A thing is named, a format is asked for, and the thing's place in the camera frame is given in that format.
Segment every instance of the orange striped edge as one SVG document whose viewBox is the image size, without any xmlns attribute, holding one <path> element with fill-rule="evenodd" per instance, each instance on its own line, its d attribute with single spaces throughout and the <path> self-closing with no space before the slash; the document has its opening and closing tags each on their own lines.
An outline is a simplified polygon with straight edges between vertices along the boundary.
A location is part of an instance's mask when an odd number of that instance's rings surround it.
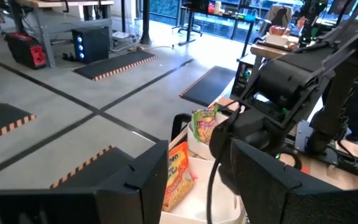
<svg viewBox="0 0 358 224">
<path fill-rule="evenodd" d="M 102 75 L 98 75 L 97 77 L 94 77 L 94 78 L 93 78 L 93 81 L 102 80 L 102 79 L 104 79 L 104 78 L 107 78 L 107 77 L 110 77 L 110 76 L 112 76 L 112 75 L 118 74 L 118 73 L 123 72 L 123 71 L 125 71 L 125 70 L 128 70 L 128 69 L 130 69 L 130 68 L 136 67 L 136 66 L 138 66 L 138 65 L 142 65 L 143 63 L 149 62 L 149 61 L 154 60 L 154 59 L 156 59 L 156 58 L 157 58 L 157 56 L 154 55 L 153 57 L 149 57 L 149 58 L 144 59 L 144 60 L 141 60 L 141 61 L 139 61 L 139 62 L 135 62 L 135 63 L 132 63 L 132 64 L 130 64 L 130 65 L 126 65 L 126 66 L 124 66 L 124 67 L 122 67 L 122 68 L 117 68 L 117 69 L 115 69 L 115 70 L 113 70 L 113 71 L 110 71 L 110 72 L 106 72 L 106 73 L 104 73 L 104 74 L 102 74 Z"/>
<path fill-rule="evenodd" d="M 183 90 L 180 94 L 179 97 L 182 98 L 189 90 L 191 90 L 195 85 L 197 85 L 197 83 L 199 83 L 203 78 L 205 78 L 213 69 L 214 67 L 212 67 L 211 69 L 209 69 L 204 75 L 202 75 L 201 77 L 199 77 L 195 82 L 193 82 L 193 84 L 191 84 L 189 87 L 186 88 L 186 90 Z"/>
<path fill-rule="evenodd" d="M 60 178 L 58 181 L 56 181 L 55 183 L 53 183 L 51 186 L 49 186 L 49 189 L 55 189 L 57 188 L 60 184 L 66 182 L 68 179 L 70 179 L 71 177 L 73 177 L 75 174 L 79 173 L 81 170 L 85 169 L 86 166 L 90 165 L 92 162 L 94 162 L 96 159 L 99 159 L 103 154 L 105 154 L 107 151 L 111 150 L 112 146 L 108 146 L 107 148 L 103 149 L 102 151 L 98 152 L 96 155 L 94 155 L 93 157 L 91 157 L 90 159 L 88 159 L 87 161 L 85 161 L 84 163 L 82 163 L 81 165 L 79 165 L 78 167 L 76 167 L 75 169 L 73 169 L 71 172 L 69 172 L 66 176 Z"/>
<path fill-rule="evenodd" d="M 8 124 L 5 127 L 2 127 L 0 129 L 0 137 L 3 136 L 4 134 L 8 133 L 9 131 L 12 131 L 13 129 L 16 129 L 32 120 L 34 120 L 36 118 L 36 115 L 28 115 L 25 116 L 24 118 L 18 119 L 17 121 L 12 122 L 11 124 Z"/>
</svg>

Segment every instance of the box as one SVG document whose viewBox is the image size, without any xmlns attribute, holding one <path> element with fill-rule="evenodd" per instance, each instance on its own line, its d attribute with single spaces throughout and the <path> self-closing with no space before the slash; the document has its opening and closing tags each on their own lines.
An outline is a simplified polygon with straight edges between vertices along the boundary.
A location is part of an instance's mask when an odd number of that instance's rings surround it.
<svg viewBox="0 0 358 224">
<path fill-rule="evenodd" d="M 216 113 L 216 121 L 218 122 L 218 124 L 222 123 L 226 119 L 227 116 L 224 116 L 221 113 Z M 189 150 L 206 160 L 214 161 L 215 158 L 211 155 L 209 151 L 209 146 L 205 143 L 198 142 L 197 139 L 194 137 L 193 130 L 194 129 L 193 129 L 193 118 L 192 118 L 191 122 L 187 126 L 187 142 L 188 142 Z"/>
<path fill-rule="evenodd" d="M 185 198 L 170 212 L 162 212 L 160 224 L 204 224 L 206 223 L 206 193 L 212 161 L 189 158 L 190 169 L 196 177 L 195 184 Z M 213 223 L 240 224 L 245 210 L 241 200 L 215 175 L 212 196 Z"/>
</svg>

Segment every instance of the concrete floor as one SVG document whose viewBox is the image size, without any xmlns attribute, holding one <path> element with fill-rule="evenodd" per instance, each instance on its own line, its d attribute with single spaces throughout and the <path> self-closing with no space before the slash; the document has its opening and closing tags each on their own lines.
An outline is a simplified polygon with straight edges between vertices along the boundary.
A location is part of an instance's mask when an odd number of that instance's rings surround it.
<svg viewBox="0 0 358 224">
<path fill-rule="evenodd" d="M 51 19 L 62 20 L 64 17 L 53 14 Z M 75 18 L 68 16 L 66 19 L 72 21 Z M 119 23 L 113 23 L 114 26 L 119 29 Z M 2 28 L 12 30 L 12 21 L 7 19 Z M 152 22 L 150 34 L 154 47 L 171 46 L 184 38 L 184 35 L 172 32 L 169 26 L 156 22 Z M 0 66 L 0 103 L 9 103 L 37 116 L 34 121 L 0 137 L 0 189 L 47 188 L 108 145 L 117 146 L 136 157 L 153 144 L 142 133 L 155 139 L 169 139 L 173 117 L 200 108 L 181 99 L 179 93 L 215 65 L 236 70 L 236 58 L 242 47 L 239 42 L 204 35 L 201 40 L 183 47 L 150 49 L 148 52 L 157 55 L 158 59 L 94 82 L 72 72 L 80 64 L 60 59 L 62 52 L 71 51 L 71 45 L 54 46 L 56 68 L 31 70 L 13 60 L 0 35 L 0 63 L 97 109 L 169 73 L 108 109 L 106 113 L 118 121 L 111 122 Z M 73 127 L 82 119 L 86 121 Z M 122 123 L 132 127 L 123 128 Z M 59 138 L 37 147 L 38 142 L 47 141 L 52 135 Z M 17 162 L 4 165 L 9 158 L 29 151 L 33 152 L 24 153 Z"/>
</svg>

